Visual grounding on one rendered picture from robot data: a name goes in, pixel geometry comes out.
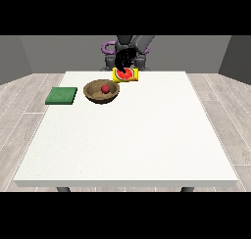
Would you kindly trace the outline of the brown wooden bowl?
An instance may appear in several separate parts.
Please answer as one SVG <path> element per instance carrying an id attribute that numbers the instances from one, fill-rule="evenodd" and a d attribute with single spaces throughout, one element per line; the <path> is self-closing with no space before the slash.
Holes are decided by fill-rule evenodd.
<path id="1" fill-rule="evenodd" d="M 108 93 L 102 92 L 102 87 L 108 85 L 110 91 Z M 113 80 L 96 79 L 88 82 L 83 87 L 83 94 L 85 97 L 95 104 L 107 104 L 112 102 L 120 92 L 120 86 Z"/>

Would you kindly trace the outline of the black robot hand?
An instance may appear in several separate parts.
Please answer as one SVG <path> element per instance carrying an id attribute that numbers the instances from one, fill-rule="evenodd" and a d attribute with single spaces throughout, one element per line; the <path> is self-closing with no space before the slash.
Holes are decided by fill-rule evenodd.
<path id="1" fill-rule="evenodd" d="M 120 72 L 126 72 L 126 68 L 132 65 L 133 60 L 136 57 L 136 50 L 134 48 L 126 48 L 119 51 L 115 58 L 115 67 Z"/>

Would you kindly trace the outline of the green square pad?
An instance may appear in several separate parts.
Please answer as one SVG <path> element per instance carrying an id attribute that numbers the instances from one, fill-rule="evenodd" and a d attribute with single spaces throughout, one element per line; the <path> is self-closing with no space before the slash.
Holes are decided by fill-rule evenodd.
<path id="1" fill-rule="evenodd" d="M 46 100 L 46 105 L 71 105 L 77 93 L 76 87 L 53 87 Z"/>

